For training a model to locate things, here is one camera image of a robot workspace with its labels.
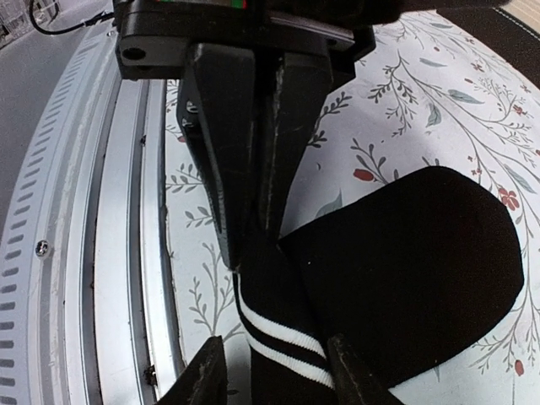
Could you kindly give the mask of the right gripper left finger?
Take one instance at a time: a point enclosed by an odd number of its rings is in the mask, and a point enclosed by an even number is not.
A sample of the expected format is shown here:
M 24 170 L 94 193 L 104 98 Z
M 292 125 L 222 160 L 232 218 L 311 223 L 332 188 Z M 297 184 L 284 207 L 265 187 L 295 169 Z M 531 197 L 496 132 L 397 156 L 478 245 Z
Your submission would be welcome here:
M 209 337 L 156 405 L 226 405 L 228 376 L 221 336 Z

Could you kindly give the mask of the black sock white stripes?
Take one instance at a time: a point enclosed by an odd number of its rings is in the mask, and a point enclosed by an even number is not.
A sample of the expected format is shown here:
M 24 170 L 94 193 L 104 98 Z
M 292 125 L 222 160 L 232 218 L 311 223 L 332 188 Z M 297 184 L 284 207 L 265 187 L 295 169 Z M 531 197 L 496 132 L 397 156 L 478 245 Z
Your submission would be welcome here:
M 234 277 L 255 404 L 339 404 L 342 334 L 388 391 L 488 334 L 524 284 L 504 204 L 446 167 L 413 172 L 279 242 L 247 234 Z

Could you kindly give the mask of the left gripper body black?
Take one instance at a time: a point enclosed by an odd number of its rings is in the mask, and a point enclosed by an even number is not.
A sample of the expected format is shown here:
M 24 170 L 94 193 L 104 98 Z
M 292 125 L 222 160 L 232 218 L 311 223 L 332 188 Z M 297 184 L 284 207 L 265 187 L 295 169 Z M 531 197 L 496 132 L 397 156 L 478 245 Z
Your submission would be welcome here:
M 211 43 L 327 55 L 335 84 L 375 49 L 372 28 L 346 30 L 273 10 L 265 1 L 115 1 L 116 60 L 124 79 L 180 79 L 188 48 Z

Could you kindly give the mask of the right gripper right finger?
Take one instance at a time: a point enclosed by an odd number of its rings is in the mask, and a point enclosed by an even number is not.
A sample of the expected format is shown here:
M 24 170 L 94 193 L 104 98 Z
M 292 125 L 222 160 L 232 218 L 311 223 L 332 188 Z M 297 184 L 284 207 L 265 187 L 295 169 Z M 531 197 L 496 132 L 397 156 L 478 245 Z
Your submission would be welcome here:
M 339 404 L 403 405 L 382 386 L 344 335 L 327 340 L 327 357 Z

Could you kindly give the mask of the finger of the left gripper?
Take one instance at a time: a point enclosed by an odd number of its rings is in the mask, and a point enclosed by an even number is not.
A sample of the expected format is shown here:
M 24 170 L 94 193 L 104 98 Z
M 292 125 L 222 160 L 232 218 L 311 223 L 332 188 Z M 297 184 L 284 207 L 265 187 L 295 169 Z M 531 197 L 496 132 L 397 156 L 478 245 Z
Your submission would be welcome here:
M 269 73 L 259 125 L 260 227 L 280 234 L 290 187 L 332 85 L 328 57 L 285 52 Z
M 176 117 L 202 178 L 224 264 L 240 265 L 253 198 L 253 51 L 196 43 L 186 55 Z

